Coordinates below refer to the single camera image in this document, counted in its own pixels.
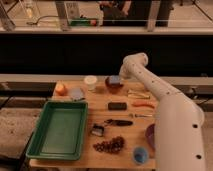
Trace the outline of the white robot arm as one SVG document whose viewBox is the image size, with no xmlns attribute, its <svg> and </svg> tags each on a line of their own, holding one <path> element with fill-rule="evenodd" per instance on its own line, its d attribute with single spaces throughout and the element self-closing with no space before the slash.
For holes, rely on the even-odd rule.
<svg viewBox="0 0 213 171">
<path fill-rule="evenodd" d="M 145 53 L 123 59 L 119 75 L 140 81 L 158 100 L 155 114 L 156 171 L 206 171 L 203 110 L 179 89 L 145 68 Z"/>
</svg>

